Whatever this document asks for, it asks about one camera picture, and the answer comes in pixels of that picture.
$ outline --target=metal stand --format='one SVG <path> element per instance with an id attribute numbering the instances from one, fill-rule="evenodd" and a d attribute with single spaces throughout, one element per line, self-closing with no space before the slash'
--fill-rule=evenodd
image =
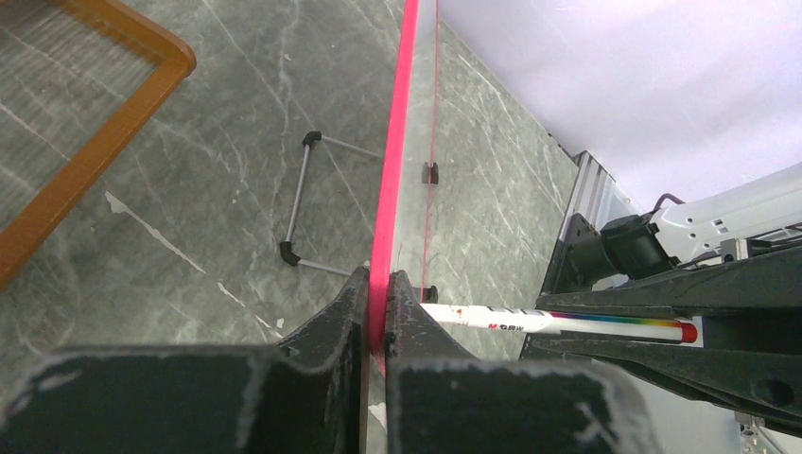
<path id="1" fill-rule="evenodd" d="M 308 132 L 304 137 L 304 140 L 301 142 L 304 145 L 304 161 L 301 163 L 301 176 L 298 178 L 298 188 L 295 190 L 295 201 L 292 203 L 292 214 L 289 216 L 289 227 L 287 228 L 287 237 L 285 238 L 284 241 L 281 241 L 278 244 L 279 252 L 281 253 L 281 258 L 292 267 L 303 265 L 305 267 L 310 267 L 317 270 L 334 272 L 335 274 L 341 274 L 343 276 L 350 276 L 352 274 L 350 271 L 344 271 L 334 267 L 330 267 L 328 265 L 324 265 L 322 263 L 305 260 L 292 251 L 292 235 L 295 233 L 295 223 L 298 220 L 298 209 L 301 206 L 301 195 L 304 193 L 304 179 L 306 177 L 306 168 L 309 165 L 309 153 L 311 152 L 315 142 L 319 141 L 339 145 L 341 147 L 348 148 L 352 151 L 357 151 L 362 154 L 367 154 L 368 156 L 384 159 L 384 156 L 382 156 L 381 154 L 368 151 L 365 148 L 355 147 L 351 144 L 346 144 L 345 142 L 342 142 L 337 139 L 332 139 L 331 137 L 323 135 L 320 131 Z"/>

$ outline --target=pink edge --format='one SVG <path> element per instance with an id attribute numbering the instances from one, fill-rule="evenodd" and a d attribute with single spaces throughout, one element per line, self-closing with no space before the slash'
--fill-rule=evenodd
<path id="1" fill-rule="evenodd" d="M 381 173 L 371 273 L 368 281 L 368 342 L 376 362 L 380 363 L 380 369 L 384 368 L 387 290 L 390 284 L 392 241 L 395 236 L 395 214 L 398 208 L 398 190 L 404 158 L 407 109 L 410 104 L 418 4 L 419 0 L 407 0 L 404 7 L 404 24 L 401 26 L 401 43 L 398 45 L 398 65 L 395 70 L 395 86 L 392 89 L 390 126 L 387 131 L 387 148 Z"/>

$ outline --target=black cable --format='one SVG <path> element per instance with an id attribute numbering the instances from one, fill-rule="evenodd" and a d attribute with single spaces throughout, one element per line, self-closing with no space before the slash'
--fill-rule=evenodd
<path id="1" fill-rule="evenodd" d="M 654 204 L 654 208 L 652 209 L 652 211 L 659 210 L 660 207 L 663 206 L 663 202 L 666 201 L 666 199 L 668 199 L 670 201 L 673 201 L 677 205 L 682 205 L 683 203 L 685 203 L 684 201 L 682 201 L 682 199 L 680 199 L 680 198 L 676 197 L 675 195 L 670 194 L 670 193 L 667 192 L 667 193 L 663 194 L 662 196 L 660 196 L 659 199 L 657 199 L 657 203 Z"/>

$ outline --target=white wall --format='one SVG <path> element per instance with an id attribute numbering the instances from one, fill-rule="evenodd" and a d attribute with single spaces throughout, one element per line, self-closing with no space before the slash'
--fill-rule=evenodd
<path id="1" fill-rule="evenodd" d="M 440 1 L 532 115 L 641 206 L 802 161 L 802 2 Z"/>

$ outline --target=transparent acrylic panel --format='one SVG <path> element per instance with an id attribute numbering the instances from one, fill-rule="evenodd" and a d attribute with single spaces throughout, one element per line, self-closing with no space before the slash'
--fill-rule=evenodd
<path id="1" fill-rule="evenodd" d="M 420 287 L 426 275 L 429 169 L 434 155 L 437 26 L 436 0 L 422 0 L 412 57 L 404 157 L 392 245 L 392 271 L 406 271 L 412 284 Z"/>
<path id="2" fill-rule="evenodd" d="M 576 165 L 447 24 L 438 35 L 439 181 L 428 188 L 420 287 L 442 305 L 532 308 Z M 523 343 L 521 333 L 445 329 L 480 358 L 517 358 Z"/>
<path id="3" fill-rule="evenodd" d="M 390 126 L 369 288 L 369 339 L 380 354 L 392 271 L 424 280 L 427 205 L 436 108 L 437 0 L 407 0 L 398 48 Z"/>

